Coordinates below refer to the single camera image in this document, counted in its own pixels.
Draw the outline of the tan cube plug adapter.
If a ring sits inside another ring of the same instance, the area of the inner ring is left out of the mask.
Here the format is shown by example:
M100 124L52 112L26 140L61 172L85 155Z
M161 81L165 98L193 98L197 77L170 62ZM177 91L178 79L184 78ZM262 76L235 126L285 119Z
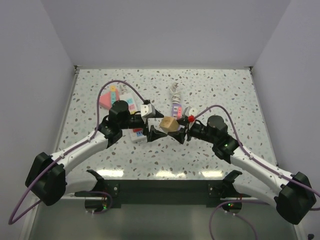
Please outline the tan cube plug adapter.
M178 121L172 117L172 116L165 116L160 124L159 127L165 132L165 133L170 133L170 132L176 132L179 130L179 123Z

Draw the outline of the pink square plug adapter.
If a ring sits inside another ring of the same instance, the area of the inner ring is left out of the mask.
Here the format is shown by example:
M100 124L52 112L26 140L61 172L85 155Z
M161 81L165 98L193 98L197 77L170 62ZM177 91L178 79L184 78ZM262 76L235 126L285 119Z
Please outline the pink square plug adapter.
M180 119L182 117L182 107L179 106L176 111L176 118Z

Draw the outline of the purple power strip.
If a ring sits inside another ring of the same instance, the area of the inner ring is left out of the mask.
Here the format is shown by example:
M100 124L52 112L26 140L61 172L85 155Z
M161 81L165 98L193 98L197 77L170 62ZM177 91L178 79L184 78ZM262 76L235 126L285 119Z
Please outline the purple power strip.
M172 104L171 115L172 115L172 117L174 117L175 119L177 119L177 110L178 110L178 107L182 107L180 103L173 103L173 104Z

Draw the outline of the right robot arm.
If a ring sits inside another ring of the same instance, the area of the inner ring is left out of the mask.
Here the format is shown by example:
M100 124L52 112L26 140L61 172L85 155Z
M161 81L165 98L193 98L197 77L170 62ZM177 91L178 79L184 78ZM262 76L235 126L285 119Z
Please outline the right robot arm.
M305 174L290 173L259 158L229 135L221 116L210 116L206 125L198 123L192 115L181 118L168 134L181 144L191 138L211 143L219 159L241 168L269 187L269 190L262 190L230 179L222 185L227 196L243 193L260 199L275 207L279 215L293 225L299 224L317 201Z

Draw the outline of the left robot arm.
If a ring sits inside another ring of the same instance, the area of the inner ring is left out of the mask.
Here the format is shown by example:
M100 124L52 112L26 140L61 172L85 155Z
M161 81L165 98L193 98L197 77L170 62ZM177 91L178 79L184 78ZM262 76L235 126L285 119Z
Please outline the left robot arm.
M45 205L55 204L69 188L67 175L79 164L114 145L122 136L123 130L142 129L148 142L166 136L165 133L148 125L150 118L160 119L164 115L145 100L137 113L129 111L124 100L116 101L94 131L72 146L52 154L38 154L30 168L25 186Z

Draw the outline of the pink triangular power strip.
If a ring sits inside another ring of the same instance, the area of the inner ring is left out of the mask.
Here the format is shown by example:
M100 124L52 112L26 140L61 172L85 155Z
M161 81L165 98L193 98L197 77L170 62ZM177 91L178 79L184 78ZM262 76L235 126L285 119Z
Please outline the pink triangular power strip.
M119 91L115 85L111 85L109 91L99 97L99 105L109 110L120 99Z

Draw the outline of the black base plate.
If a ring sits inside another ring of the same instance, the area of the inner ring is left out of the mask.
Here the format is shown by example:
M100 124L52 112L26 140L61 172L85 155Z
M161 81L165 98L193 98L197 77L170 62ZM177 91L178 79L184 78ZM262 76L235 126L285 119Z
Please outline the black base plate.
M123 205L204 205L212 208L227 198L246 197L224 180L105 180L91 193L80 191L85 208L100 211L111 204Z

